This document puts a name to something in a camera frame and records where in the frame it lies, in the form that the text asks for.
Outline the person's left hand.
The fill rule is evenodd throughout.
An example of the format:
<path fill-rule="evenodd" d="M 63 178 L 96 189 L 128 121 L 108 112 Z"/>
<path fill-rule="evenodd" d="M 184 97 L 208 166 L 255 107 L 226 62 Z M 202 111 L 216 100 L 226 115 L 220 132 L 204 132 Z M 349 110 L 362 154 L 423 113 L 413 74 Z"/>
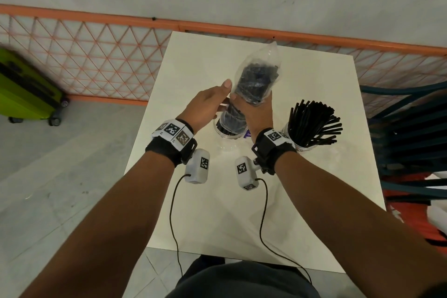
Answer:
<path fill-rule="evenodd" d="M 230 99 L 215 99 L 215 86 L 200 91 L 188 103 L 185 110 L 176 117 L 176 120 L 186 122 L 192 132 L 196 134 L 204 128 L 211 120 L 216 118 L 216 114 L 226 110 Z"/>

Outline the person's right hand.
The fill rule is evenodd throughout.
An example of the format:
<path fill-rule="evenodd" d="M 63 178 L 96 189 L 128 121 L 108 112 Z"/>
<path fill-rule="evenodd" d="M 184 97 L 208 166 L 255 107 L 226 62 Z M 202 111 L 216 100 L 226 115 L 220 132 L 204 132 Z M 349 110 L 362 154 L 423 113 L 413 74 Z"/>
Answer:
<path fill-rule="evenodd" d="M 256 142 L 258 134 L 265 129 L 272 129 L 273 110 L 272 110 L 272 92 L 257 106 L 245 102 L 245 121 L 251 132 L 253 143 Z"/>

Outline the clear plastic bag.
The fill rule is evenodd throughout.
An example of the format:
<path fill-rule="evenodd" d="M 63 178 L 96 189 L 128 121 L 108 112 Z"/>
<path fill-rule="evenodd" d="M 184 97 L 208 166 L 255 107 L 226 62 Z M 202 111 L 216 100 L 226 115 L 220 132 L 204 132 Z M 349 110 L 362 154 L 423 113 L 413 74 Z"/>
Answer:
<path fill-rule="evenodd" d="M 250 54 L 240 64 L 231 93 L 237 94 L 246 103 L 257 107 L 271 92 L 280 74 L 281 58 L 276 42 Z M 228 104 L 218 120 L 216 132 L 223 138 L 238 139 L 247 131 L 244 114 L 233 104 Z"/>

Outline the person's left forearm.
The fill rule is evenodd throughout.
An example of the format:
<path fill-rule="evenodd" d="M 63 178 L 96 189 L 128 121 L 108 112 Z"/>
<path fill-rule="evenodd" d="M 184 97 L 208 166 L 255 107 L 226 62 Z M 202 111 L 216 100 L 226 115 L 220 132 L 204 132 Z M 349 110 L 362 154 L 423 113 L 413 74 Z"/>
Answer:
<path fill-rule="evenodd" d="M 89 211 L 19 298 L 121 298 L 175 170 L 148 151 Z"/>

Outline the person's right forearm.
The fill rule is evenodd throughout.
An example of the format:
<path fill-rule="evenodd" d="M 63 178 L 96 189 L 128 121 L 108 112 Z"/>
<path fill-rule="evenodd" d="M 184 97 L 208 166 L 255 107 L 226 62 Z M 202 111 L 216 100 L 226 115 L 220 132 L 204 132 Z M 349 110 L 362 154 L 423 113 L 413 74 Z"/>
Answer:
<path fill-rule="evenodd" d="M 298 213 L 367 298 L 447 298 L 447 257 L 295 152 L 275 172 Z"/>

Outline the bundle of black straws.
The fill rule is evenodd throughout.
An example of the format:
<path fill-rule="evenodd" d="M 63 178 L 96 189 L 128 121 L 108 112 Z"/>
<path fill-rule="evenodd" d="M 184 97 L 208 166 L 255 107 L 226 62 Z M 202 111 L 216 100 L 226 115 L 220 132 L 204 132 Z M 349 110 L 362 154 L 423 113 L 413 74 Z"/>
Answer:
<path fill-rule="evenodd" d="M 247 64 L 240 75 L 233 93 L 241 96 L 247 103 L 257 106 L 271 91 L 279 77 L 279 65 L 258 62 Z M 220 124 L 228 131 L 238 134 L 247 130 L 245 116 L 231 103 L 220 116 Z"/>
<path fill-rule="evenodd" d="M 334 109 L 316 101 L 297 103 L 291 108 L 288 121 L 292 140 L 303 147 L 335 144 L 343 130 Z"/>

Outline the clear plastic cup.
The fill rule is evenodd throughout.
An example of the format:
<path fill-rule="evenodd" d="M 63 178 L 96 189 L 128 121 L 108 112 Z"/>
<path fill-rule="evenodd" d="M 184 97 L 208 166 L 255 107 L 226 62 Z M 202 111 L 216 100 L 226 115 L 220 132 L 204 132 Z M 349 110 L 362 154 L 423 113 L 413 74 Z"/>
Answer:
<path fill-rule="evenodd" d="M 226 130 L 221 126 L 220 119 L 216 118 L 213 120 L 213 125 L 215 132 L 218 135 L 218 138 L 216 139 L 216 145 L 220 150 L 223 151 L 231 151 L 238 148 L 238 139 L 241 139 L 244 137 L 247 130 L 243 131 L 242 133 L 232 133 L 231 131 Z"/>
<path fill-rule="evenodd" d="M 284 135 L 284 136 L 291 142 L 291 144 L 293 145 L 293 147 L 295 148 L 295 150 L 296 150 L 298 153 L 308 152 L 308 151 L 310 151 L 310 150 L 316 148 L 316 146 L 303 147 L 303 146 L 300 146 L 299 144 L 296 144 L 296 143 L 292 140 L 292 138 L 291 138 L 291 136 L 290 136 L 290 134 L 289 134 L 288 128 L 289 128 L 289 121 L 288 121 L 288 122 L 285 124 L 285 126 L 283 127 L 283 129 L 282 129 L 282 134 L 283 134 L 283 135 Z"/>

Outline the black marker wristband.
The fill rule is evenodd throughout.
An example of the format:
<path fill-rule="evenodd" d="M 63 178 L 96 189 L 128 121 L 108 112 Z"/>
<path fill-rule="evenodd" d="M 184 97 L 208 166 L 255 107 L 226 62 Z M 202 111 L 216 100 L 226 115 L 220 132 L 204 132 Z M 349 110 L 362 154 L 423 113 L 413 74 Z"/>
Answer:
<path fill-rule="evenodd" d="M 291 139 L 273 128 L 265 128 L 260 131 L 251 150 L 263 173 L 268 173 L 271 176 L 275 175 L 276 162 L 283 154 L 286 152 L 297 154 Z"/>
<path fill-rule="evenodd" d="M 174 166 L 187 165 L 198 143 L 192 126 L 185 120 L 164 121 L 151 135 L 145 152 L 154 152 L 168 158 Z"/>

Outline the orange mesh fence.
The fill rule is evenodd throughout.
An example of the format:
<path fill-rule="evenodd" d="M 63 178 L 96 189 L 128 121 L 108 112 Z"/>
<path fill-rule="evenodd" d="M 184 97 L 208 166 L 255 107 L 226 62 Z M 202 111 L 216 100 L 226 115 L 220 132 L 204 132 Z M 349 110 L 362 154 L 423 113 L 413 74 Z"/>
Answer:
<path fill-rule="evenodd" d="M 395 90 L 362 92 L 366 116 L 385 115 L 415 91 L 404 110 L 447 94 L 447 47 L 370 41 L 327 35 L 206 24 L 183 20 L 97 14 L 0 4 L 0 45 L 29 59 L 73 99 L 111 103 L 147 103 L 152 107 L 185 83 L 193 90 L 238 80 L 242 62 L 276 41 L 282 66 L 272 91 L 276 122 L 301 99 L 322 101 L 343 116 L 341 97 L 359 103 L 354 77 L 361 86 Z"/>

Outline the person's dark clothing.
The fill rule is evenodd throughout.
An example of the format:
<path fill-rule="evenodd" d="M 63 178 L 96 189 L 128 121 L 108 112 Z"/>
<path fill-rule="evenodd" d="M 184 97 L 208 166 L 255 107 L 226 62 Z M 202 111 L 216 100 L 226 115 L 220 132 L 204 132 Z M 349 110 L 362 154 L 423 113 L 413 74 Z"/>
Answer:
<path fill-rule="evenodd" d="M 200 255 L 166 298 L 321 298 L 295 267 Z"/>

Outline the stack of teal chairs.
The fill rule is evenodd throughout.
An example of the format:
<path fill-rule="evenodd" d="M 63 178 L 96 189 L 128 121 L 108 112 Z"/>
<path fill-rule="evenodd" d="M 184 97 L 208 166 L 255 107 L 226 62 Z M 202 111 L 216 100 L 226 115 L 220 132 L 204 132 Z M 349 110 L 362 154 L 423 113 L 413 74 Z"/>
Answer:
<path fill-rule="evenodd" d="M 447 171 L 447 81 L 411 88 L 360 86 L 401 97 L 367 119 L 386 203 L 447 200 L 447 179 L 404 180 Z"/>

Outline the green suitcase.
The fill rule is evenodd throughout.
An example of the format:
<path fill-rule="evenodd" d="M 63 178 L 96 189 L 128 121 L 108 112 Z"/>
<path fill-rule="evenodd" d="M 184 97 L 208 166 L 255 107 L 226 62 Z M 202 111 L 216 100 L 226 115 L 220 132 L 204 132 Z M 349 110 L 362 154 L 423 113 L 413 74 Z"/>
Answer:
<path fill-rule="evenodd" d="M 61 124 L 61 112 L 70 104 L 66 92 L 18 51 L 0 45 L 0 115 L 11 124 L 46 120 Z"/>

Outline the red plastic object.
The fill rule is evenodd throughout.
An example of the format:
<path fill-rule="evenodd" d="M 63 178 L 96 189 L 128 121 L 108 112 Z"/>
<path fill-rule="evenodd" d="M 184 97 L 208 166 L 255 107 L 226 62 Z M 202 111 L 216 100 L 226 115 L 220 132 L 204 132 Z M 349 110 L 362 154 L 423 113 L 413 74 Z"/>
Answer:
<path fill-rule="evenodd" d="M 411 181 L 447 180 L 447 171 L 419 173 L 404 176 L 381 176 L 381 180 L 410 185 Z M 447 199 L 404 199 L 391 201 L 392 197 L 410 196 L 412 193 L 383 189 L 386 206 L 399 221 L 423 236 L 428 244 L 447 256 Z"/>

